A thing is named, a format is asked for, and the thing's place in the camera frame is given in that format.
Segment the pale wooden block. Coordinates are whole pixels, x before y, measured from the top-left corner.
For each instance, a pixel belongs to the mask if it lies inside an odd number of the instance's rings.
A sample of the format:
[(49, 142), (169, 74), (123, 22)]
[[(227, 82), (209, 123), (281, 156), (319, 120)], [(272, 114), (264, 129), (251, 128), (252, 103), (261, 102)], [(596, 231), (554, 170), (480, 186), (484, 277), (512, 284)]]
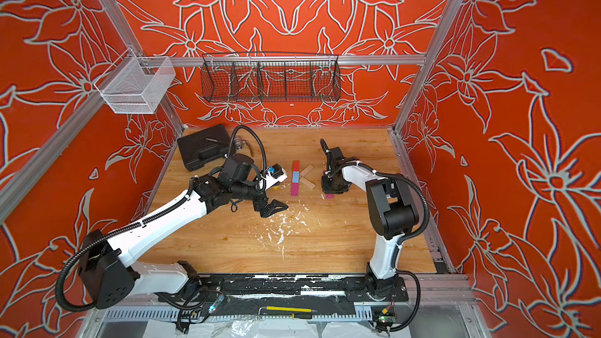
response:
[(312, 164), (307, 165), (301, 172), (300, 176), (305, 177), (308, 173), (310, 173), (314, 169)]

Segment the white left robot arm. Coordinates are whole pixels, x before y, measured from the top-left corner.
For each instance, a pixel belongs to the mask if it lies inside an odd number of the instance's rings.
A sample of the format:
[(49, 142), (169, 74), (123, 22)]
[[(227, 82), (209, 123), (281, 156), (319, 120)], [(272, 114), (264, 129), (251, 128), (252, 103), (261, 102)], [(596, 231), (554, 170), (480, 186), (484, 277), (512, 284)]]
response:
[(285, 211), (288, 206), (269, 200), (267, 192), (286, 180), (286, 171), (274, 164), (249, 180), (254, 167), (248, 156), (236, 154), (213, 175), (192, 177), (188, 189), (174, 200), (128, 227), (107, 234), (100, 230), (89, 233), (77, 265), (92, 306), (106, 309), (136, 294), (180, 293), (193, 276), (188, 263), (145, 264), (139, 259), (180, 228), (222, 206), (235, 208), (238, 203), (250, 201), (263, 218)]

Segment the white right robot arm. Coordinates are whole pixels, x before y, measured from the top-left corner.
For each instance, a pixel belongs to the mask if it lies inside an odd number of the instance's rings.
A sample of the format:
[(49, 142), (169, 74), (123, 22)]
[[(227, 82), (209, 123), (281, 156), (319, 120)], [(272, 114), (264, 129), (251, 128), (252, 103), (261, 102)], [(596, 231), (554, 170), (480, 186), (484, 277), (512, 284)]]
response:
[(326, 156), (322, 191), (340, 195), (356, 186), (366, 193), (369, 220), (377, 240), (366, 266), (364, 290), (370, 297), (383, 300), (398, 286), (402, 245), (419, 223), (410, 185), (403, 175), (378, 172), (355, 157), (345, 157), (341, 148), (330, 148), (323, 139), (320, 145)]

